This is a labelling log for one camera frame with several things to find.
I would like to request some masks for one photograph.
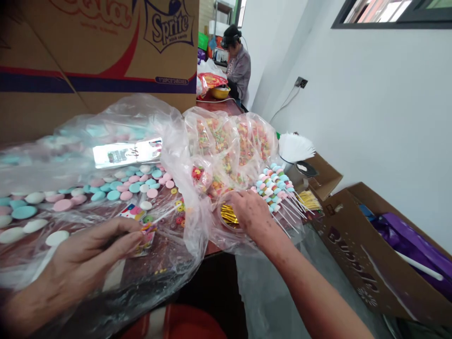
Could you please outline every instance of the yellow bowl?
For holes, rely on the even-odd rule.
[[[226,99],[227,95],[229,94],[230,91],[231,91],[231,89],[229,87],[226,90],[220,90],[217,87],[212,88],[210,90],[210,92],[212,93],[213,97],[215,99],[220,99],[220,100]]]

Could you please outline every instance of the green container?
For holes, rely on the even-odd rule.
[[[201,32],[198,32],[198,47],[202,50],[207,51],[207,43],[209,42],[209,37]]]

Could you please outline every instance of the left hand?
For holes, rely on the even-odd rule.
[[[30,335],[99,287],[110,268],[142,241],[141,228],[133,219],[114,218],[62,242],[39,278],[7,303],[4,323],[12,334]],[[123,233],[128,234],[102,249]]]

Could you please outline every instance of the gray shirt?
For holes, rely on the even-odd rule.
[[[226,75],[237,84],[240,100],[245,98],[248,89],[248,82],[251,76],[251,58],[245,47],[242,46],[237,57],[227,63]]]

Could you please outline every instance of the electrical outlet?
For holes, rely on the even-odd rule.
[[[306,87],[307,80],[303,79],[302,77],[298,77],[297,81],[295,81],[295,87]]]

